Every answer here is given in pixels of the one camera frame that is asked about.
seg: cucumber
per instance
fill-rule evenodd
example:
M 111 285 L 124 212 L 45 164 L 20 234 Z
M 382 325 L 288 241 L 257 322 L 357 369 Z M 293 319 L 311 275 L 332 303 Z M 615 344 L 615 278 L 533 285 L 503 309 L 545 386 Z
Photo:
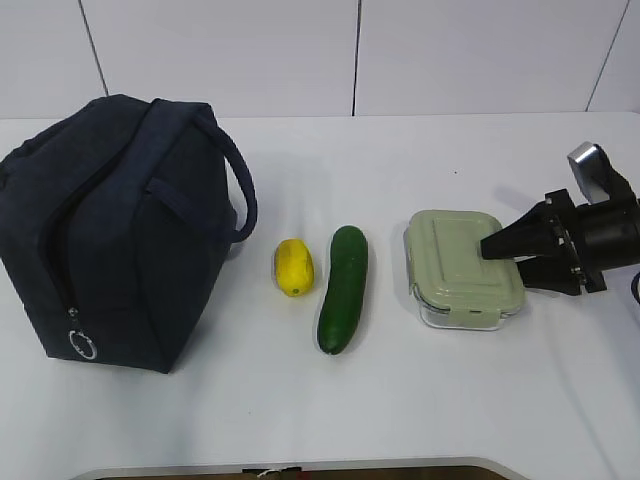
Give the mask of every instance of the cucumber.
M 342 352 L 358 328 L 368 263 L 367 239 L 360 229 L 338 229 L 331 240 L 329 287 L 318 322 L 318 344 L 329 355 Z

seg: wall seam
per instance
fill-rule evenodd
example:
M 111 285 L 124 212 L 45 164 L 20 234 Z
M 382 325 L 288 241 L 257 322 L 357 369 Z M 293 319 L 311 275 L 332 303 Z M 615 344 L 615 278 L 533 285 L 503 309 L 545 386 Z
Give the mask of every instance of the wall seam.
M 631 0 L 627 0 L 627 4 L 624 6 L 624 9 L 622 10 L 622 15 L 620 16 L 620 21 L 618 22 L 618 27 L 616 28 L 616 33 L 613 34 L 611 45 L 609 45 L 609 50 L 607 50 L 607 55 L 604 57 L 604 62 L 602 62 L 602 67 L 600 68 L 600 72 L 598 72 L 598 78 L 596 78 L 596 83 L 593 86 L 593 90 L 591 90 L 589 101 L 587 102 L 587 106 L 584 109 L 585 112 L 588 112 L 589 107 L 591 107 L 591 102 L 593 101 L 593 97 L 596 94 L 596 90 L 598 89 L 598 84 L 600 83 L 600 79 L 602 78 L 604 69 L 607 66 L 607 62 L 609 61 L 609 56 L 611 55 L 611 51 L 613 50 L 613 45 L 616 43 L 616 39 L 618 38 L 618 33 L 620 33 L 620 27 L 622 26 L 624 17 L 627 14 L 627 10 L 629 9 L 629 3 L 631 3 Z

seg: bag handle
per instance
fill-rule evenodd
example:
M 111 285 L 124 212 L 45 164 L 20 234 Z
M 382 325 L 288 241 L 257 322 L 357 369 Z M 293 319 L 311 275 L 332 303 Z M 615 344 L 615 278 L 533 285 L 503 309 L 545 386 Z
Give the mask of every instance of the bag handle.
M 240 189 L 247 202 L 247 218 L 244 226 L 240 230 L 233 230 L 228 239 L 232 243 L 246 240 L 246 238 L 251 235 L 251 232 L 253 232 L 258 221 L 258 202 L 256 200 L 251 173 L 238 147 L 236 147 L 233 140 L 218 126 L 214 119 L 199 114 L 194 118 L 194 121 L 196 126 L 209 135 L 216 146 L 220 148 L 240 184 Z M 207 235 L 212 242 L 222 239 L 218 233 L 219 225 L 212 223 L 203 209 L 195 205 L 171 184 L 159 178 L 152 178 L 146 190 L 164 203 L 185 223 Z
M 256 200 L 256 190 L 253 186 L 251 173 L 236 144 L 231 137 L 218 126 L 218 123 L 213 117 L 213 112 L 211 112 L 210 118 L 203 114 L 197 115 L 195 117 L 195 123 L 201 130 L 207 133 L 216 146 L 220 148 L 222 154 L 231 166 L 231 170 L 236 176 L 240 190 L 242 190 L 244 195 L 245 202 L 247 203 L 247 218 L 244 226 L 240 230 L 234 230 L 231 237 L 233 243 L 242 242 L 251 235 L 251 232 L 253 232 L 258 222 L 258 201 Z

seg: lunch bag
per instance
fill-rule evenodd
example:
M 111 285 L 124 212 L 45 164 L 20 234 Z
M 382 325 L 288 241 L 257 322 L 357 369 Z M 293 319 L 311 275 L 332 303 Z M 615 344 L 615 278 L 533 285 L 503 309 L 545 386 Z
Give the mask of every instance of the lunch bag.
M 100 98 L 0 164 L 0 256 L 49 357 L 169 372 L 256 220 L 249 170 L 204 103 Z

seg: lemon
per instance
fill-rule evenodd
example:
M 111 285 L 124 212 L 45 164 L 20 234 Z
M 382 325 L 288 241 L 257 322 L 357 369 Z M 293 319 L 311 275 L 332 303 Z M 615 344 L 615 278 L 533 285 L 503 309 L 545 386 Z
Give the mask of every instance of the lemon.
M 313 287 L 313 260 L 309 249 L 299 238 L 284 240 L 275 255 L 278 287 L 286 295 L 304 295 Z

